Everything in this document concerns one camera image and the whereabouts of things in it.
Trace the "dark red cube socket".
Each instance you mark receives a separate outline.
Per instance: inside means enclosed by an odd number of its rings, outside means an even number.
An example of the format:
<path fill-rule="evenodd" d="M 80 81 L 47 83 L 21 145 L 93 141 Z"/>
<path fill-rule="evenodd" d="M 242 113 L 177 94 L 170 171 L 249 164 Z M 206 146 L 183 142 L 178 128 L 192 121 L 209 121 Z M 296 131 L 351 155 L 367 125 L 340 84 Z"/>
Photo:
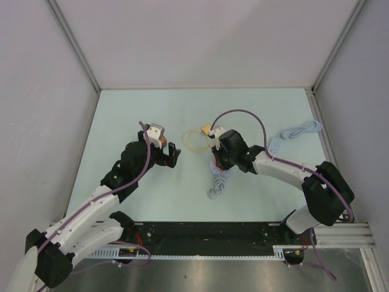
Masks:
<path fill-rule="evenodd" d="M 162 148 L 165 148 L 167 146 L 167 144 L 168 144 L 166 137 L 162 136 L 160 141 L 161 141 Z"/>

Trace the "round light blue power strip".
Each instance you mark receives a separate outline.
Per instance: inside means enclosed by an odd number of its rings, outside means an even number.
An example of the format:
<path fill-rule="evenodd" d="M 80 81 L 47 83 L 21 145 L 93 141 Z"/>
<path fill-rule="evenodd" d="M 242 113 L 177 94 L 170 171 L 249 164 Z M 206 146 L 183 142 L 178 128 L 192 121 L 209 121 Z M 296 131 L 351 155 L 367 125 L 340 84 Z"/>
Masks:
<path fill-rule="evenodd" d="M 217 199 L 217 197 L 223 194 L 226 188 L 227 179 L 232 176 L 232 173 L 233 169 L 225 170 L 225 173 L 222 173 L 221 175 L 214 175 L 211 172 L 212 186 L 207 191 L 207 196 L 209 199 Z"/>

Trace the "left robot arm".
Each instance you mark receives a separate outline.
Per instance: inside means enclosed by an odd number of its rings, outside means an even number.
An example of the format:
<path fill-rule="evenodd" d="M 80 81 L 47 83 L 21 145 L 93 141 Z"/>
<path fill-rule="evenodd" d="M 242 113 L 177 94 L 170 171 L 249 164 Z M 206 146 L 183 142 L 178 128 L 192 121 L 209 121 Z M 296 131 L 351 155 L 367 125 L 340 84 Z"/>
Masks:
<path fill-rule="evenodd" d="M 37 249 L 33 275 L 44 288 L 59 286 L 80 261 L 104 245 L 133 239 L 132 219 L 113 210 L 153 166 L 175 168 L 181 151 L 167 142 L 164 131 L 155 123 L 146 124 L 80 207 L 45 231 L 34 229 L 27 235 L 25 251 Z"/>

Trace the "pink square plug adapter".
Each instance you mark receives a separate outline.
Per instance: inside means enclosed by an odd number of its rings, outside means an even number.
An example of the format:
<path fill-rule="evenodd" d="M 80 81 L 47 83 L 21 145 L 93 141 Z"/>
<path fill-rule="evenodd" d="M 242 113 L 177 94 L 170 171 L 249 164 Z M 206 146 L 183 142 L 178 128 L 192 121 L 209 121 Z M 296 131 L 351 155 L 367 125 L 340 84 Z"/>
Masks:
<path fill-rule="evenodd" d="M 221 175 L 222 173 L 225 173 L 225 170 L 222 170 L 216 165 L 216 159 L 213 158 L 210 163 L 210 170 L 214 175 Z"/>

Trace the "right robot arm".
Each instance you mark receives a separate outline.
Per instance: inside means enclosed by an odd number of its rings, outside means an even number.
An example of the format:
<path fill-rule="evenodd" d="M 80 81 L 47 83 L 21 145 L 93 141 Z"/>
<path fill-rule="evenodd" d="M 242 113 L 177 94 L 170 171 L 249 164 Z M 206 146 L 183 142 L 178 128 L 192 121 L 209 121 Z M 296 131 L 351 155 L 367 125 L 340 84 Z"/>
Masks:
<path fill-rule="evenodd" d="M 303 232 L 318 224 L 332 226 L 355 199 L 336 166 L 328 161 L 301 165 L 269 156 L 262 146 L 248 147 L 236 130 L 216 128 L 208 136 L 214 140 L 212 153 L 220 170 L 236 166 L 244 173 L 270 176 L 303 192 L 306 204 L 282 222 L 280 236 L 287 244 L 296 243 Z"/>

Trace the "light blue rectangular power strip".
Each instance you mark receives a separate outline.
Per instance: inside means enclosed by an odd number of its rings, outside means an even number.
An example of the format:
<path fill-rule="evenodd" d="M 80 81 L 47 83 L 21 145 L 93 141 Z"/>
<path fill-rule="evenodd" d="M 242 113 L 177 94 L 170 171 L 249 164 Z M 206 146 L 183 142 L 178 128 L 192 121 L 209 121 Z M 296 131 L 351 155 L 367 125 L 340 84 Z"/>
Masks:
<path fill-rule="evenodd" d="M 305 122 L 298 127 L 291 127 L 281 130 L 274 137 L 270 139 L 268 144 L 268 151 L 272 155 L 277 155 L 281 147 L 282 141 L 296 139 L 305 133 L 317 133 L 322 130 L 322 124 L 317 120 Z"/>

